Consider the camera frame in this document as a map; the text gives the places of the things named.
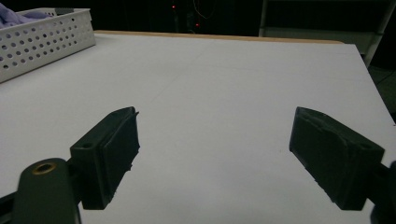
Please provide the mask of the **purple cloth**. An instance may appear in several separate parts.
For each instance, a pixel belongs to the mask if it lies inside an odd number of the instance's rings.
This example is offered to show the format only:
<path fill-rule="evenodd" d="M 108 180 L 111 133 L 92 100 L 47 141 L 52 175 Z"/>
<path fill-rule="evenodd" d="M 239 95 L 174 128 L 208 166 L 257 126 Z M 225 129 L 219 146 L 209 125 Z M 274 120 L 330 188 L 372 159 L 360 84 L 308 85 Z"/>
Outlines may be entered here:
<path fill-rule="evenodd" d="M 11 26 L 25 24 L 29 22 L 39 21 L 50 18 L 50 15 L 39 11 L 27 12 L 18 14 L 10 8 L 0 3 L 0 29 L 5 29 Z"/>

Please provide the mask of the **white perforated plastic basket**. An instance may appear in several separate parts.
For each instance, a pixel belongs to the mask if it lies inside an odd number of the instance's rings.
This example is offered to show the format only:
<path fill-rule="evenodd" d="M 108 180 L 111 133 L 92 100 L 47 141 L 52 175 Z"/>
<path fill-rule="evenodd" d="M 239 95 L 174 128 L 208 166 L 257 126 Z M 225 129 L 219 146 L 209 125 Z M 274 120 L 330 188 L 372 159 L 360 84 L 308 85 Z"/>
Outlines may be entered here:
<path fill-rule="evenodd" d="M 45 19 L 0 29 L 0 83 L 96 44 L 88 8 L 41 7 Z"/>

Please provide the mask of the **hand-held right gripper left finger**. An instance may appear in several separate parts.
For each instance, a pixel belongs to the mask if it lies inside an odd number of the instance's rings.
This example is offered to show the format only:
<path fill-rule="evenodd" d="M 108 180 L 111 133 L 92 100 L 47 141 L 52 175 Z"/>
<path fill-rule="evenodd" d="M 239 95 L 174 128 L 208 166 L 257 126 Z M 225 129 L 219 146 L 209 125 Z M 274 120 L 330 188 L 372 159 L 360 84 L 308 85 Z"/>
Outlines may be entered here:
<path fill-rule="evenodd" d="M 70 147 L 84 209 L 105 209 L 131 170 L 140 148 L 137 115 L 133 106 L 113 111 Z"/>

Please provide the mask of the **dark device with red light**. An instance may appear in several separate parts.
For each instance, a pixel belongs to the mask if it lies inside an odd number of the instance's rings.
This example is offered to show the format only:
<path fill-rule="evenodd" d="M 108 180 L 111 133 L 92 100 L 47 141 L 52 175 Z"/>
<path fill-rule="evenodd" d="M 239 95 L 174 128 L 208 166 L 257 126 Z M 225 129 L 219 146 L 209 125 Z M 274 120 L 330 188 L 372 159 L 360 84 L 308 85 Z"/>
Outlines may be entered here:
<path fill-rule="evenodd" d="M 175 31 L 182 34 L 198 34 L 201 28 L 195 0 L 170 0 Z"/>

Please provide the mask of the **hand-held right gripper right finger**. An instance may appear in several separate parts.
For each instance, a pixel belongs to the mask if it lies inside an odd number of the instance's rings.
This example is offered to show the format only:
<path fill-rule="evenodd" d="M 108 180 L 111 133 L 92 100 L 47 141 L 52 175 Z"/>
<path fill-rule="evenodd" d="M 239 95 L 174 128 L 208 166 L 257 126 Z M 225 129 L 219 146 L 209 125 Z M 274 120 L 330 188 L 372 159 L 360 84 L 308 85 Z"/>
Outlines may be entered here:
<path fill-rule="evenodd" d="M 385 149 L 316 110 L 297 107 L 290 152 L 342 210 L 361 210 L 367 200 L 380 203 L 377 175 Z"/>

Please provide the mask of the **white table sheet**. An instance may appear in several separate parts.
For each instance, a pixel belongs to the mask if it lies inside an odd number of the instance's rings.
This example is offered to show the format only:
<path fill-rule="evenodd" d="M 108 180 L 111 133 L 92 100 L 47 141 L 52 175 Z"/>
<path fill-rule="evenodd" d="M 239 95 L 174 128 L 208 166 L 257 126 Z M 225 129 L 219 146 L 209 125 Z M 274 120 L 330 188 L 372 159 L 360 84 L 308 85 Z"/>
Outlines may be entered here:
<path fill-rule="evenodd" d="M 290 152 L 299 106 L 396 160 L 396 124 L 352 45 L 100 34 L 0 84 L 0 197 L 126 106 L 139 153 L 83 224 L 370 224 L 369 209 L 339 209 Z"/>

